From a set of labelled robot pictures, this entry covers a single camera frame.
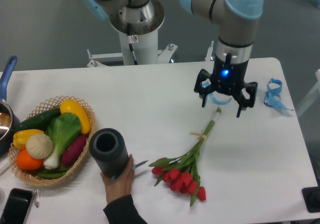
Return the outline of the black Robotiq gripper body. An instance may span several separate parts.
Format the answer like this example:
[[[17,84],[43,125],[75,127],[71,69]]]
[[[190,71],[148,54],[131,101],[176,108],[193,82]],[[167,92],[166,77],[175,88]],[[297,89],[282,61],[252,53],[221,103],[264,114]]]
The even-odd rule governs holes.
[[[231,55],[227,55],[223,60],[216,56],[213,73],[209,78],[211,89],[221,94],[233,96],[236,101],[240,100],[248,62],[247,60],[239,64],[232,64]]]

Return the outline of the dark sleeved forearm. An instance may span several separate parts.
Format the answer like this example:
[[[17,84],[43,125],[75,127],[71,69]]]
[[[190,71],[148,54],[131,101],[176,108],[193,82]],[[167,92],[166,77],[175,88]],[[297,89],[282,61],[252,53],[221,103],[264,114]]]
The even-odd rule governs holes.
[[[112,224],[147,223],[138,213],[131,194],[108,203],[103,211]]]

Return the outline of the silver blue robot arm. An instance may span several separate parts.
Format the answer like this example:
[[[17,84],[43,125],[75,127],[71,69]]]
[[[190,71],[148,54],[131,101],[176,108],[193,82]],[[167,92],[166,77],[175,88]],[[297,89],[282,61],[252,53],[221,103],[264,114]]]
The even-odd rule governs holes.
[[[264,0],[179,0],[183,8],[219,26],[213,71],[201,70],[194,91],[205,101],[210,93],[232,96],[239,110],[251,108],[256,82],[245,72],[256,37]],[[158,62],[158,30],[165,13],[158,0],[83,0],[100,20],[108,19],[118,32],[125,65]]]

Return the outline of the person's hand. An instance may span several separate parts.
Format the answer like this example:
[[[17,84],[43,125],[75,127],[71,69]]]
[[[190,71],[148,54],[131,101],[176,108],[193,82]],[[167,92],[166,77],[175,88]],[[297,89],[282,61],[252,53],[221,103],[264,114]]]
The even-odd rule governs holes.
[[[105,185],[104,187],[107,204],[110,204],[111,202],[119,198],[131,194],[131,187],[134,180],[135,171],[132,170],[132,167],[134,165],[133,156],[130,154],[128,159],[129,160],[125,169],[115,180],[111,180],[103,172],[100,173],[100,176],[102,177],[103,183]]]

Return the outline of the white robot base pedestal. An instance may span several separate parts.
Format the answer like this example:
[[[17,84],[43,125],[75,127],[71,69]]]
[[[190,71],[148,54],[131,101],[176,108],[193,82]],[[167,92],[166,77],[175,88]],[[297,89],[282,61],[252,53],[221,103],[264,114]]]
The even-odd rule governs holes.
[[[122,61],[128,65],[173,63],[177,45],[170,43],[163,50],[158,49],[158,30],[165,14],[158,0],[149,0],[143,7],[123,7],[108,16],[95,0],[83,0],[89,11],[99,20],[109,20],[119,34],[120,53],[95,54],[87,50],[88,67],[103,67],[110,62]]]

